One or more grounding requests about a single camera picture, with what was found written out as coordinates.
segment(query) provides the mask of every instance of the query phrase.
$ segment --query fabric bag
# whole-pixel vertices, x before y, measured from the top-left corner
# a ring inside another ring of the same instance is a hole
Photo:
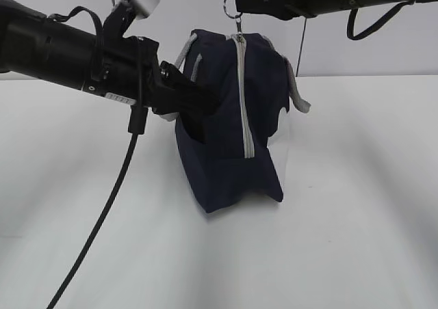
[[[184,60],[184,75],[215,92],[222,103],[214,115],[203,118],[202,138],[195,136],[199,130],[187,116],[177,117],[179,154],[198,203],[212,213],[252,193],[282,202],[276,166],[285,173],[289,98],[297,110],[310,109],[298,93],[289,61],[257,33],[224,36],[199,29],[192,32],[176,67]],[[276,135],[279,123],[283,137]],[[277,156],[276,164],[268,149],[273,139],[283,140],[285,155]]]

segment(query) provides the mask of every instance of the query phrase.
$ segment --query zipper pull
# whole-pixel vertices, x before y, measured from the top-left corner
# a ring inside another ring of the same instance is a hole
[[[237,25],[237,39],[240,42],[244,41],[244,34],[242,32],[242,19],[240,17],[237,17],[235,20],[235,24]]]

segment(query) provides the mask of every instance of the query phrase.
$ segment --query white label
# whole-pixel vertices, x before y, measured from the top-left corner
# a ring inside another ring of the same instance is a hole
[[[128,104],[128,105],[135,105],[136,104],[136,100],[135,99],[131,99],[131,98],[127,98],[121,95],[116,95],[113,94],[111,92],[107,92],[107,94],[105,95],[105,98],[111,99],[111,100],[115,100],[116,102],[120,102],[123,104]]]

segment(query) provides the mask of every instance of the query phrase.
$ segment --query keyring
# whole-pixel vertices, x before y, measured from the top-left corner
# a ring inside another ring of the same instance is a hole
[[[237,14],[237,15],[235,15],[235,16],[230,15],[230,14],[228,13],[228,11],[227,11],[227,1],[228,1],[228,0],[224,0],[224,12],[225,12],[225,14],[226,14],[229,18],[231,18],[231,19],[233,19],[233,20],[237,20],[238,18],[242,17],[242,15],[243,15],[244,13],[240,13],[240,14]]]

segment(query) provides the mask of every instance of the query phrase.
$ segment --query white zipper tape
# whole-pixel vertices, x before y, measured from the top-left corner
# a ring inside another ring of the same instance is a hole
[[[245,159],[252,159],[255,157],[255,147],[253,134],[249,127],[248,112],[246,110],[245,101],[245,54],[246,54],[246,40],[243,36],[233,35],[232,39],[237,48],[237,78],[239,81],[239,95],[240,95],[240,116],[242,119],[243,142]]]

